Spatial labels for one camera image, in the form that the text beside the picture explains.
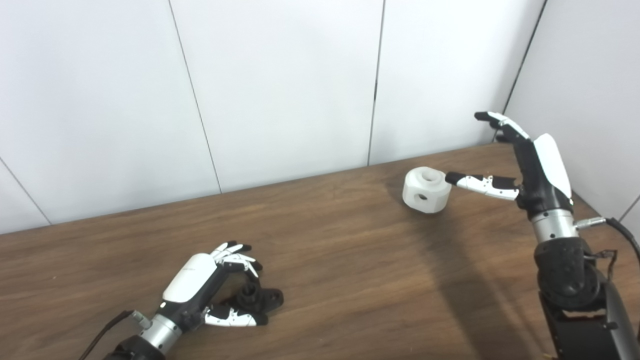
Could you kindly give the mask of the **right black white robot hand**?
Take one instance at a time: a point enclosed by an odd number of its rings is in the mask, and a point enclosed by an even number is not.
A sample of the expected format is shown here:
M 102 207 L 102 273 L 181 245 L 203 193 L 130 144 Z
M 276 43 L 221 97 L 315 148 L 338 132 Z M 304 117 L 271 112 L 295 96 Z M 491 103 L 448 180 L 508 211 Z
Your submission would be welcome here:
M 530 219 L 554 210 L 573 214 L 569 175 L 557 143 L 549 133 L 532 139 L 515 121 L 498 112 L 476 112 L 474 117 L 501 130 L 512 145 L 522 177 L 521 183 L 515 184 L 515 178 L 512 177 L 484 177 L 450 171 L 445 174 L 448 184 L 491 198 L 515 201 Z

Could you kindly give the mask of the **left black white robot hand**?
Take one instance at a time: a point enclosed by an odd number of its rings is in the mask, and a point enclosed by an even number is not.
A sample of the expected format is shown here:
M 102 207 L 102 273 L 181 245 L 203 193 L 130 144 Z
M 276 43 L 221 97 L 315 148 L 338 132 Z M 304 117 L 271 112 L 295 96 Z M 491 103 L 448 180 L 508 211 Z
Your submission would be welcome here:
M 193 255 L 164 290 L 157 313 L 173 322 L 183 333 L 193 332 L 202 325 L 268 325 L 269 319 L 265 314 L 252 313 L 238 306 L 211 303 L 232 273 L 242 272 L 249 280 L 258 280 L 262 265 L 245 254 L 251 248 L 249 244 L 229 241 L 210 253 Z

